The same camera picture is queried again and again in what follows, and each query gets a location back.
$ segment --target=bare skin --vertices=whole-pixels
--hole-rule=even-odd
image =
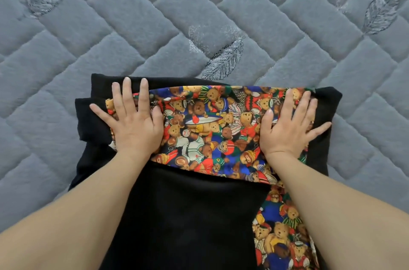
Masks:
[[[273,113],[263,117],[260,147],[330,269],[406,269],[409,215],[299,162],[305,145],[331,123],[306,132],[317,100],[305,92],[292,117],[293,102],[287,92],[273,128]]]
[[[130,79],[112,85],[119,120],[90,108],[115,133],[118,153],[103,168],[53,203],[0,234],[0,269],[98,269],[114,237],[132,186],[160,145],[163,116],[149,109],[141,82],[136,111]]]

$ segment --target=person's right arm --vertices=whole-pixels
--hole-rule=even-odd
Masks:
[[[292,117],[287,92],[280,118],[272,126],[267,112],[260,147],[297,206],[330,269],[407,269],[409,215],[330,179],[299,162],[304,146],[330,123],[306,132],[317,100],[306,92]]]

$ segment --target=finger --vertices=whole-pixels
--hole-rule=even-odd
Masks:
[[[260,135],[266,132],[270,132],[271,125],[273,123],[274,113],[271,109],[268,109],[261,119]]]
[[[310,101],[310,104],[308,106],[308,110],[305,113],[305,117],[302,123],[302,127],[307,130],[308,126],[311,124],[311,122],[314,121],[315,119],[315,111],[317,110],[317,105],[318,105],[318,100],[317,99],[312,99]]]
[[[311,142],[314,140],[317,136],[323,134],[325,131],[327,131],[331,127],[331,122],[326,122],[319,126],[318,128],[312,129],[310,132],[307,133],[307,140],[308,142]]]
[[[139,90],[138,113],[141,113],[145,118],[151,116],[149,108],[149,86],[148,80],[143,78]]]
[[[121,87],[117,82],[112,83],[112,96],[114,97],[115,112],[121,120],[126,117],[124,102],[122,101]]]
[[[300,102],[298,103],[297,109],[294,112],[294,116],[292,117],[293,121],[297,124],[303,122],[305,118],[305,114],[308,110],[308,105],[310,103],[311,92],[307,90],[304,92],[303,97],[301,98]]]
[[[124,102],[126,115],[136,112],[135,102],[132,95],[132,84],[129,77],[124,78],[122,83],[122,101]]]
[[[99,117],[101,118],[111,129],[114,130],[117,121],[108,113],[104,112],[99,106],[96,104],[90,104],[89,108]]]
[[[152,110],[152,121],[155,129],[163,130],[163,114],[160,107],[156,105]]]
[[[281,108],[279,120],[281,121],[291,120],[293,106],[294,106],[294,99],[292,97],[292,90],[290,88],[285,92],[285,99],[284,99],[283,107]]]

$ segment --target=gray bedspread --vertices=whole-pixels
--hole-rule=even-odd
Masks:
[[[409,212],[408,55],[409,0],[0,0],[0,231],[73,179],[91,73],[334,86],[330,176]]]

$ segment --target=black garment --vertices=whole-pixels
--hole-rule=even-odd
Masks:
[[[122,84],[122,80],[93,75],[93,102],[106,109],[105,99],[112,98],[112,82]],[[131,80],[132,91],[139,92],[141,78]],[[148,81],[150,89],[218,84],[192,78]],[[341,94],[333,88],[321,88],[316,97],[319,104],[314,125],[319,126],[332,119]],[[89,102],[76,100],[78,130],[87,146],[71,189],[115,155],[108,146],[109,128],[91,112]],[[311,142],[307,156],[307,164],[325,175],[329,138],[330,131]],[[251,224],[269,190],[266,184],[187,172],[149,161],[130,192],[101,269],[256,269]]]

